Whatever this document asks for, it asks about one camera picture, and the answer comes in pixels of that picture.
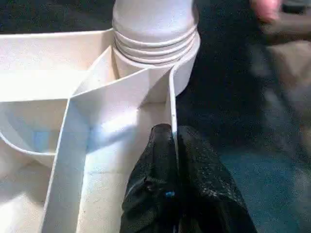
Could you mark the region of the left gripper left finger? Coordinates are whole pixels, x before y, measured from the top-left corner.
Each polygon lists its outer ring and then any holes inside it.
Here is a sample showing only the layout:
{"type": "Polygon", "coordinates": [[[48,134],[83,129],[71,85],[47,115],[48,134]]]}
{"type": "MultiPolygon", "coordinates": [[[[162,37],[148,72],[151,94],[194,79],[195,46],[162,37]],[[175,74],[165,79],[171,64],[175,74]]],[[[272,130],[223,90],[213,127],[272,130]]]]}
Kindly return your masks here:
{"type": "Polygon", "coordinates": [[[155,125],[121,205],[121,233],[176,233],[181,215],[175,144],[169,124],[155,125]]]}

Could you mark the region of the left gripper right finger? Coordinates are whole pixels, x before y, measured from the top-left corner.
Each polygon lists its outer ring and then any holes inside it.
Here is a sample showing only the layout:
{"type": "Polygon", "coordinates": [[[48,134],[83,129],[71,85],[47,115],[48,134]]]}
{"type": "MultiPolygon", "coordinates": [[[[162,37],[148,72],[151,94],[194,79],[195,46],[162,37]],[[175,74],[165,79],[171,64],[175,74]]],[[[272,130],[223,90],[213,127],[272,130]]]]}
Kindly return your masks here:
{"type": "Polygon", "coordinates": [[[245,201],[208,140],[190,126],[177,131],[179,172],[196,233],[255,233],[245,201]]]}

